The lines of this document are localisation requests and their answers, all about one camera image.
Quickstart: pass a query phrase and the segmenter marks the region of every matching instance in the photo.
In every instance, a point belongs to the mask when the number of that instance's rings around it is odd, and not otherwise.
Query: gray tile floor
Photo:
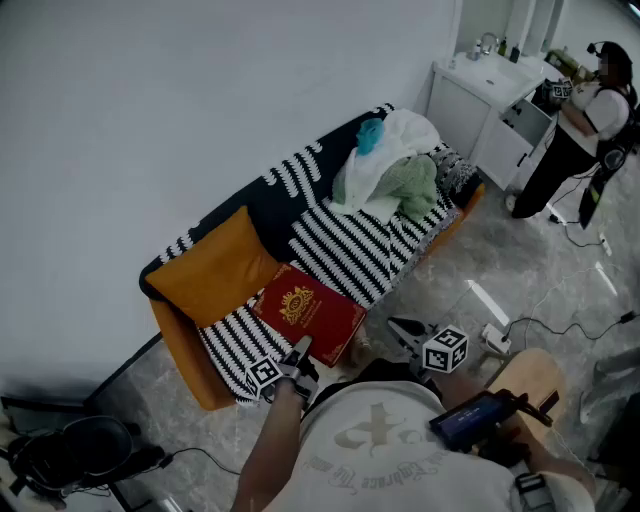
[[[473,282],[491,296],[510,320],[515,320],[531,315],[550,288],[564,277],[573,276],[550,292],[535,311],[537,318],[556,330],[577,321],[587,332],[599,334],[630,309],[640,311],[637,170],[633,160],[628,169],[614,177],[586,232],[576,226],[571,229],[572,236],[581,243],[597,241],[598,231],[604,230],[613,248],[612,257],[607,257],[601,247],[573,246],[560,226],[546,220],[546,211],[533,219],[512,220],[503,209],[503,193],[487,180],[486,197],[456,236],[422,262],[369,313],[365,323],[369,336],[386,348],[393,348],[385,327],[386,318],[410,313],[431,323],[458,325],[477,342],[487,322],[500,328],[502,325],[471,289]],[[556,197],[574,185],[570,180]],[[583,186],[556,206],[567,220],[577,217],[582,190]],[[593,268],[597,262],[602,264],[617,295],[598,271],[576,273]],[[524,348],[526,324],[513,328],[510,337],[514,349]],[[566,442],[584,458],[597,445],[620,404],[597,409],[592,421],[581,425],[578,397],[590,383],[597,358],[639,345],[640,320],[618,326],[596,342],[584,338],[577,329],[560,337],[536,325],[530,327],[528,346],[545,348],[555,356],[570,391],[567,411],[556,426],[564,441],[551,435],[548,441],[553,451],[566,453],[562,446]],[[477,357],[477,345],[473,345],[470,354],[468,361]],[[140,423],[147,439],[167,451],[199,446],[234,469],[239,469],[246,460],[268,408],[261,403],[255,408],[202,411],[162,342],[116,379],[98,397],[97,405],[105,413]],[[132,506],[148,497],[170,495],[183,510],[200,512],[228,510],[235,485],[235,477],[221,472],[197,452],[180,454],[164,470],[119,484]]]

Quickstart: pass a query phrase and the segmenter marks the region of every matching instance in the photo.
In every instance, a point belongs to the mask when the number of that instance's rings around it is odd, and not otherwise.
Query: red book
[[[265,287],[253,312],[293,344],[311,336],[310,355],[332,367],[367,311],[285,263]]]

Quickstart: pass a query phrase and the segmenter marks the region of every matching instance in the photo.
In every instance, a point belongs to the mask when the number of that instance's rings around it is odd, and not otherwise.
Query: wooden stool
[[[546,412],[553,419],[554,424],[562,416],[567,396],[566,384],[562,370],[551,354],[539,348],[530,348],[512,355],[487,351],[486,357],[502,361],[500,369],[485,386],[489,391],[495,393],[501,389],[508,389],[516,396],[527,393],[529,403],[536,409],[540,408],[554,392],[557,392],[557,402]],[[544,443],[544,438],[550,429],[528,414],[520,412],[517,414],[529,427],[533,436]]]

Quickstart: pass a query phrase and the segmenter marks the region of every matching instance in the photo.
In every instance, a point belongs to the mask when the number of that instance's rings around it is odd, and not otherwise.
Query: white cable
[[[591,471],[587,465],[582,462],[582,459],[580,457],[578,457],[575,453],[573,453],[573,451],[571,450],[571,448],[569,448],[569,446],[567,445],[567,442],[564,440],[564,437],[562,437],[562,435],[560,434],[560,432],[558,432],[554,427],[550,427],[551,432],[553,432],[556,436],[556,440],[560,443],[560,446],[562,446],[567,452],[569,452],[569,454],[578,462],[578,464],[580,464],[585,471],[587,471],[593,478],[595,478],[596,476],[593,474],[593,471]]]
[[[605,263],[604,265],[602,265],[603,267],[614,267],[616,270],[622,272],[622,269],[620,267],[618,267],[617,265],[614,265],[613,263]],[[545,296],[542,298],[542,300],[540,302],[538,302],[535,306],[533,306],[533,309],[531,310],[531,314],[529,315],[530,320],[527,322],[527,327],[524,330],[524,348],[525,350],[528,348],[529,346],[529,341],[527,340],[527,333],[529,332],[529,327],[531,326],[531,322],[533,320],[531,320],[532,318],[534,318],[534,313],[536,312],[536,309],[538,309],[538,307],[545,301],[547,300],[547,298],[549,297],[549,294],[553,291],[553,290],[557,290],[558,288],[560,288],[565,281],[571,279],[572,277],[577,276],[578,274],[585,274],[587,272],[590,272],[591,270],[598,270],[598,267],[589,267],[585,270],[578,270],[577,272],[574,272],[573,274],[571,274],[570,276],[566,276],[563,277],[562,280],[556,284],[555,286],[549,288],[549,290],[547,290],[547,293],[545,294]]]

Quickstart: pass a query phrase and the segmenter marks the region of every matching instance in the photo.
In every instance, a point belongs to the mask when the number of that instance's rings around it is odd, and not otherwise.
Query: gold emblem
[[[282,297],[284,309],[281,309],[280,313],[289,324],[295,325],[300,320],[302,313],[304,313],[312,298],[313,292],[311,290],[296,286],[293,289],[293,293],[288,292]]]

